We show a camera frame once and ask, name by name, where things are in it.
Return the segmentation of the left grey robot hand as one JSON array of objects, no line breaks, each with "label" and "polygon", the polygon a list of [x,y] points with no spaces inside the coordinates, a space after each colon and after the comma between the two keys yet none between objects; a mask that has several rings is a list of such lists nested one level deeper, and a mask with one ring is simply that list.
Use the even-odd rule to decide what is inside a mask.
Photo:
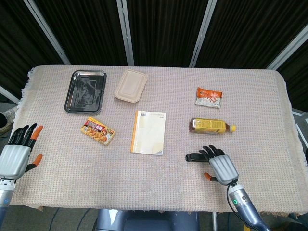
[{"label": "left grey robot hand", "polygon": [[13,132],[0,155],[0,178],[2,180],[17,180],[40,164],[42,154],[39,154],[32,163],[28,161],[42,130],[42,125],[37,126],[34,123]]}]

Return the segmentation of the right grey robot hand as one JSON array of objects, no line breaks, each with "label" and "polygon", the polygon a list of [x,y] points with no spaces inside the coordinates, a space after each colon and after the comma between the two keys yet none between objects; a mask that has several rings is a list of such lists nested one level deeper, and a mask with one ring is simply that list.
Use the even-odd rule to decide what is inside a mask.
[{"label": "right grey robot hand", "polygon": [[204,176],[212,182],[219,182],[221,185],[228,186],[238,181],[239,174],[230,157],[223,150],[217,149],[213,145],[203,146],[199,151],[200,154],[211,165],[215,176],[209,175],[207,172]]}]

